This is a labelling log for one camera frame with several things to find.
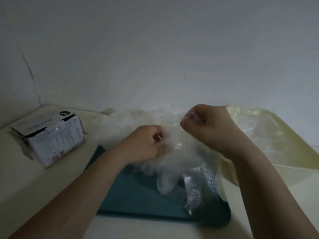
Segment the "white box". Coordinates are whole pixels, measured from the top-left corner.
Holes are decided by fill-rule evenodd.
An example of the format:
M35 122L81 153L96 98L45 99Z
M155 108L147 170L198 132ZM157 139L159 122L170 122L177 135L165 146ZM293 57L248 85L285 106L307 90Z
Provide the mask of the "white box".
M27 157L46 168L85 142L80 118L65 109L23 120L11 127L11 134Z

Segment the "teal mat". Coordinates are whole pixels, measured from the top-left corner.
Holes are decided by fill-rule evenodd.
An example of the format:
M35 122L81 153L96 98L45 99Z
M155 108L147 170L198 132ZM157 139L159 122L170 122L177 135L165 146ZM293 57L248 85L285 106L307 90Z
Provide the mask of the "teal mat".
M98 147L85 169L104 152L101 146ZM141 172L133 173L132 167L127 166L116 177L97 214L219 227L230 221L229 205L219 196L195 209L192 216L184 209L185 204L186 194L174 195L171 192L163 196L157 191L156 175L150 177Z

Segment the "right hand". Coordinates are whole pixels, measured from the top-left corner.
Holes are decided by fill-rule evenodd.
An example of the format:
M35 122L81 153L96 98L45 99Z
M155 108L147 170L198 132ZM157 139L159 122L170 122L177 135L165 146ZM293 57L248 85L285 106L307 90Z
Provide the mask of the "right hand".
M196 105L188 113L197 114L204 125L196 125L189 119L181 121L181 127L211 149L232 159L242 155L251 140L229 116L225 106Z

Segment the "table surface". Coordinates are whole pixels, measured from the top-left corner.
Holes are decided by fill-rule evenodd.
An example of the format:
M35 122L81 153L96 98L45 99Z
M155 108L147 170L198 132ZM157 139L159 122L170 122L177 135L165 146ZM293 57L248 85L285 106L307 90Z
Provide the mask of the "table surface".
M53 110L44 106L35 113ZM44 169L37 161L26 158L9 135L9 126L0 130L0 238L9 237L44 205L78 177L93 155L95 112L70 109L81 118L88 133L86 143L66 155L57 164ZM319 171L277 168L298 204L319 229ZM224 228L96 216L84 238L252 238L239 187L230 179L223 165L222 185L232 219Z

